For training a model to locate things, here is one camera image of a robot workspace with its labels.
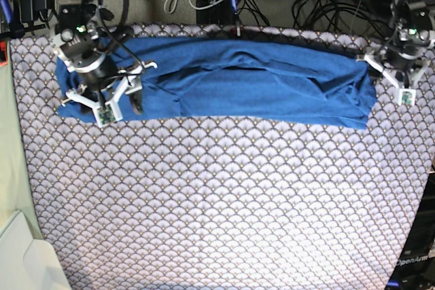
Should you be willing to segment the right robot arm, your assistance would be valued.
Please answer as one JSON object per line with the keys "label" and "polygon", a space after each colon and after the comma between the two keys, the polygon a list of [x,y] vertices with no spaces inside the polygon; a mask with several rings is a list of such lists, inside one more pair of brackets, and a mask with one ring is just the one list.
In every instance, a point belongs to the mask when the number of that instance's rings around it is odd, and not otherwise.
{"label": "right robot arm", "polygon": [[129,0],[122,0],[119,24],[110,31],[106,23],[113,19],[103,0],[60,0],[57,23],[50,31],[53,52],[68,72],[77,73],[78,86],[65,93],[62,103],[79,102],[83,107],[96,105],[107,111],[108,100],[116,94],[126,94],[136,114],[143,112],[139,76],[144,63],[137,56],[136,63],[117,68],[111,55],[124,48],[133,36],[133,29],[125,25]]}

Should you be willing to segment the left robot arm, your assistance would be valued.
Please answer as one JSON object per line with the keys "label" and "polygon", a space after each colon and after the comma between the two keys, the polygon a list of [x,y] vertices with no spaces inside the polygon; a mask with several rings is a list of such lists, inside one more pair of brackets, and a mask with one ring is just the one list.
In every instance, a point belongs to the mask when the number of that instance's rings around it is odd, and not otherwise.
{"label": "left robot arm", "polygon": [[391,0],[391,15],[381,15],[364,0],[370,14],[392,29],[377,48],[359,57],[397,89],[415,88],[430,66],[423,55],[434,49],[434,6],[425,0]]}

